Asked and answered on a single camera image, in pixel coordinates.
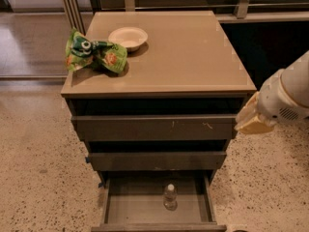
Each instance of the white bowl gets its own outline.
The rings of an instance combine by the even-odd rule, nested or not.
[[[113,31],[108,41],[120,44],[126,48],[128,52],[137,50],[148,38],[147,33],[137,27],[122,27]]]

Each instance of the terrazzo floor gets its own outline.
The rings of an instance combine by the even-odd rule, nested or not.
[[[0,38],[12,45],[0,41],[0,74],[66,73],[62,61],[69,30],[62,14],[0,14]],[[46,46],[50,32],[53,39]],[[37,50],[55,55],[43,57]],[[12,57],[17,52],[26,56],[23,64]],[[16,65],[23,71],[14,70]],[[62,85],[0,82],[1,232],[84,232],[100,223],[104,189],[84,160],[87,151],[72,128]],[[279,125],[268,134],[239,133],[227,154],[211,183],[218,224],[226,224],[228,232],[308,231],[308,120]]]

